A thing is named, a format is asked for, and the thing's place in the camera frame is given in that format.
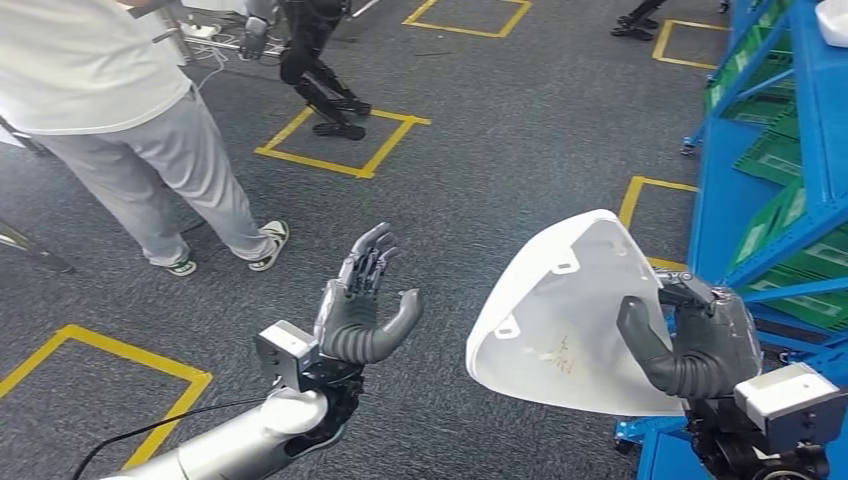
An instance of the gray robotic hand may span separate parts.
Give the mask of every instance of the gray robotic hand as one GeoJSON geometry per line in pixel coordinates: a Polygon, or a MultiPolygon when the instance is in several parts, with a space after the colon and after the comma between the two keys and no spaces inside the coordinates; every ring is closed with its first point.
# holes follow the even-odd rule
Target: gray robotic hand
{"type": "Polygon", "coordinates": [[[377,321],[377,294],[389,261],[400,253],[388,223],[359,237],[342,263],[338,278],[327,282],[314,337],[324,356],[368,365],[385,360],[421,317],[418,289],[402,292],[394,317],[377,321]]]}
{"type": "Polygon", "coordinates": [[[239,55],[245,60],[262,57],[268,43],[268,22],[259,17],[249,17],[244,25],[244,37],[239,45],[239,55]]]}
{"type": "Polygon", "coordinates": [[[659,272],[662,305],[672,307],[672,349],[651,330],[643,299],[625,297],[618,330],[648,380],[684,399],[730,395],[761,373],[762,352],[751,314],[732,290],[690,272],[659,272]]]}

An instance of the robot leg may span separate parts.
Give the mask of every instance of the robot leg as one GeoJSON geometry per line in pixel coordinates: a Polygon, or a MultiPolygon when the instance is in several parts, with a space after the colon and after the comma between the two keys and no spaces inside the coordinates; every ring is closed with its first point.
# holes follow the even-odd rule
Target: robot leg
{"type": "Polygon", "coordinates": [[[294,89],[301,97],[306,99],[307,105],[327,120],[327,123],[319,123],[312,127],[315,135],[319,137],[344,137],[349,140],[365,138],[365,129],[350,123],[350,120],[335,105],[330,103],[327,95],[308,78],[302,77],[300,83],[295,85],[294,89]]]}
{"type": "Polygon", "coordinates": [[[357,97],[356,94],[353,93],[353,91],[348,88],[348,86],[345,85],[339,77],[336,76],[336,72],[328,67],[326,63],[322,62],[321,59],[315,59],[309,68],[309,74],[312,75],[312,77],[322,86],[332,90],[342,97],[330,100],[330,103],[339,110],[354,112],[360,116],[367,116],[371,114],[371,104],[361,101],[359,97],[357,97]]]}
{"type": "Polygon", "coordinates": [[[653,30],[659,27],[659,23],[648,17],[665,2],[666,0],[643,0],[632,12],[619,17],[619,26],[612,29],[610,33],[616,37],[633,37],[646,42],[653,40],[654,35],[646,32],[643,28],[653,30]]]}
{"type": "Polygon", "coordinates": [[[293,86],[306,100],[306,104],[327,120],[328,123],[321,123],[312,128],[316,135],[361,140],[365,137],[365,129],[350,123],[341,110],[330,103],[330,99],[318,85],[305,75],[314,61],[314,58],[300,49],[284,51],[280,55],[280,79],[293,86]]]}

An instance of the gray pants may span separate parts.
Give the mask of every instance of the gray pants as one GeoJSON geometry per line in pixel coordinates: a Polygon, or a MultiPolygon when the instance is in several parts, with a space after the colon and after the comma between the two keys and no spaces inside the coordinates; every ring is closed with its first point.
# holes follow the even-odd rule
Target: gray pants
{"type": "Polygon", "coordinates": [[[189,253],[159,178],[236,256],[258,260],[274,251],[273,241],[256,228],[221,133],[194,87],[165,113],[129,130],[35,137],[112,212],[154,265],[174,265],[189,253]]]}

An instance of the person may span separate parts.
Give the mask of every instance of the person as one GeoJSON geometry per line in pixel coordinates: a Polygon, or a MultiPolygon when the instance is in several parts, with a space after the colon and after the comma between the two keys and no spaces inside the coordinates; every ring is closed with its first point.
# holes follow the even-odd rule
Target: person
{"type": "Polygon", "coordinates": [[[0,116],[64,161],[174,275],[197,264],[163,182],[253,271],[288,241],[283,221],[257,228],[197,87],[116,0],[0,2],[0,116]]]}

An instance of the wire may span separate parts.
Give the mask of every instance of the wire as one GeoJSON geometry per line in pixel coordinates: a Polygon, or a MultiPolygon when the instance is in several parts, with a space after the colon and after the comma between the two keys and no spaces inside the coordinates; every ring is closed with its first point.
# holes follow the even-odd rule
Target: wire
{"type": "MultiPolygon", "coordinates": [[[[236,37],[235,35],[230,35],[228,33],[219,33],[217,35],[214,35],[212,38],[214,38],[216,41],[219,41],[221,43],[226,43],[227,45],[232,45],[232,44],[236,43],[236,41],[238,41],[238,37],[236,37]]],[[[275,42],[282,42],[282,39],[277,39],[277,38],[271,37],[271,36],[269,36],[268,38],[275,41],[275,42]]],[[[281,43],[271,43],[271,42],[268,43],[268,47],[269,47],[269,50],[271,50],[271,51],[276,51],[276,50],[282,51],[283,48],[285,48],[281,43]]],[[[224,55],[224,52],[222,52],[220,48],[217,48],[217,47],[206,46],[206,45],[193,45],[192,49],[193,49],[193,51],[196,55],[195,60],[207,60],[209,58],[214,58],[215,60],[218,61],[218,68],[213,70],[212,72],[209,72],[209,74],[206,75],[205,77],[203,77],[203,80],[201,80],[200,83],[197,85],[197,91],[200,91],[200,90],[203,89],[203,86],[206,85],[206,82],[208,82],[213,76],[217,75],[218,73],[224,71],[224,69],[227,68],[226,63],[229,62],[230,59],[229,59],[229,57],[224,55]]],[[[239,56],[239,58],[242,61],[247,61],[246,59],[241,58],[241,56],[239,56]]],[[[277,62],[277,63],[263,63],[262,60],[260,59],[259,64],[264,66],[264,67],[276,67],[280,63],[279,62],[277,62]]]]}
{"type": "Polygon", "coordinates": [[[77,466],[77,469],[74,471],[74,475],[71,477],[71,480],[80,480],[82,478],[83,471],[85,471],[85,468],[88,466],[89,463],[91,463],[91,461],[94,459],[94,457],[98,453],[100,453],[100,450],[103,450],[104,447],[107,447],[107,446],[109,446],[109,445],[111,445],[115,442],[120,442],[121,440],[126,440],[127,438],[134,437],[136,435],[141,435],[142,433],[153,430],[154,428],[161,427],[162,425],[165,425],[165,424],[168,424],[168,423],[171,423],[171,422],[176,422],[177,420],[180,420],[180,419],[183,419],[183,418],[186,418],[186,417],[190,417],[190,416],[197,414],[197,413],[203,413],[203,412],[209,412],[209,411],[212,411],[212,410],[218,410],[219,408],[236,407],[236,406],[239,406],[239,405],[248,405],[248,404],[252,404],[252,403],[262,403],[264,401],[265,401],[264,397],[263,398],[251,398],[251,399],[248,399],[248,400],[238,400],[236,402],[221,403],[221,404],[218,404],[218,405],[210,405],[208,407],[195,408],[194,410],[189,410],[188,412],[181,413],[179,415],[175,415],[173,417],[166,418],[164,420],[160,420],[160,421],[158,421],[156,423],[152,423],[152,424],[150,424],[146,427],[139,428],[138,430],[133,430],[132,432],[124,433],[124,434],[121,434],[121,435],[114,436],[114,437],[112,437],[108,440],[104,440],[103,442],[100,442],[100,444],[98,444],[96,447],[91,449],[91,451],[88,452],[88,455],[86,455],[85,458],[83,458],[83,460],[77,466]]]}
{"type": "Polygon", "coordinates": [[[223,52],[221,52],[220,48],[215,48],[215,47],[206,47],[206,48],[209,49],[209,53],[212,55],[212,57],[215,58],[215,60],[218,60],[218,69],[209,72],[208,75],[203,77],[203,80],[201,80],[200,83],[197,85],[197,91],[198,92],[203,90],[203,86],[206,85],[206,82],[208,82],[210,78],[212,78],[216,74],[222,72],[227,67],[227,65],[226,65],[227,62],[230,61],[230,59],[227,58],[227,56],[224,55],[223,52]]]}

